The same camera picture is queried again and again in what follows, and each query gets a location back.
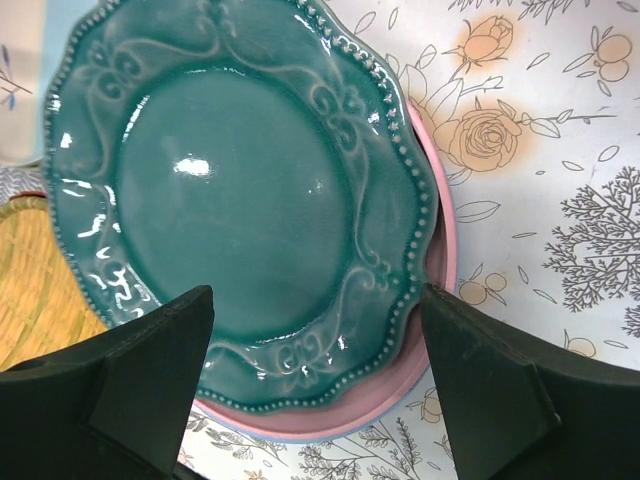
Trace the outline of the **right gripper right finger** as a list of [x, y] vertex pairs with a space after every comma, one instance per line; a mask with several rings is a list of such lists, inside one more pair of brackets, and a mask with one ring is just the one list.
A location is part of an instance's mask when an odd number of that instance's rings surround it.
[[459, 478], [638, 478], [638, 371], [564, 350], [433, 284], [421, 315]]

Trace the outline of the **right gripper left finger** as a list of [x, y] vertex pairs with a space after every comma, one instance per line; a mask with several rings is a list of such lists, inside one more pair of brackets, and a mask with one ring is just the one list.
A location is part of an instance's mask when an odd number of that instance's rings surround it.
[[2, 372], [2, 478], [198, 478], [178, 456], [213, 324], [197, 286]]

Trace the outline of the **teal embossed plate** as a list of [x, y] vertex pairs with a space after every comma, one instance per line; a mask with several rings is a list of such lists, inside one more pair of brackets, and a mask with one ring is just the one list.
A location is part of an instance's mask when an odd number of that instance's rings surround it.
[[102, 1], [45, 107], [56, 240], [110, 327], [197, 285], [197, 394], [323, 407], [397, 356], [435, 176], [385, 61], [321, 1]]

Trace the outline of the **pink plate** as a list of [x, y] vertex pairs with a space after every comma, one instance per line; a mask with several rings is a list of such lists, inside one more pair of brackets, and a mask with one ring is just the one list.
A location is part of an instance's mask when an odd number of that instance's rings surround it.
[[[411, 123], [434, 172], [440, 205], [425, 265], [431, 282], [454, 292], [457, 278], [457, 232], [446, 172], [436, 152], [426, 116], [408, 107]], [[193, 406], [231, 429], [266, 440], [307, 443], [346, 436], [378, 420], [420, 381], [429, 366], [420, 315], [412, 312], [399, 354], [389, 366], [365, 379], [328, 407], [292, 410], [266, 416], [249, 415], [209, 400]]]

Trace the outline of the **woven bamboo tray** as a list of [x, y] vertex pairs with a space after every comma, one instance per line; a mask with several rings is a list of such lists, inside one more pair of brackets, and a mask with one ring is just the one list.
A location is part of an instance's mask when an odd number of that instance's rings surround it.
[[59, 251], [42, 195], [1, 206], [1, 369], [105, 331]]

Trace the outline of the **floral table mat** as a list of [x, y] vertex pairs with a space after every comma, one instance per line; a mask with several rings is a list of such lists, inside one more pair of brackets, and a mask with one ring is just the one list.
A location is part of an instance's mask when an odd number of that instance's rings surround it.
[[[564, 202], [604, 200], [629, 180], [626, 213], [639, 218], [639, 1], [327, 1], [385, 56], [435, 135], [445, 115], [476, 105], [516, 115], [514, 156], [489, 166], [445, 150], [457, 221], [456, 293], [572, 353], [639, 369], [635, 257], [604, 273], [578, 300], [580, 276], [555, 270], [575, 257], [583, 274], [600, 240], [573, 230]], [[41, 190], [37, 174], [1, 166], [1, 204]], [[256, 440], [206, 419], [184, 437], [179, 460], [209, 479], [457, 479], [431, 372], [370, 429], [320, 445]]]

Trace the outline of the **cream and blue plate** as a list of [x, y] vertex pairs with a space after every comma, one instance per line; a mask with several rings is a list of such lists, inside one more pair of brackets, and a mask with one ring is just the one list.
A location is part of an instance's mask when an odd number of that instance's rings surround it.
[[93, 0], [1, 1], [1, 163], [21, 167], [44, 155], [46, 88], [74, 24]]

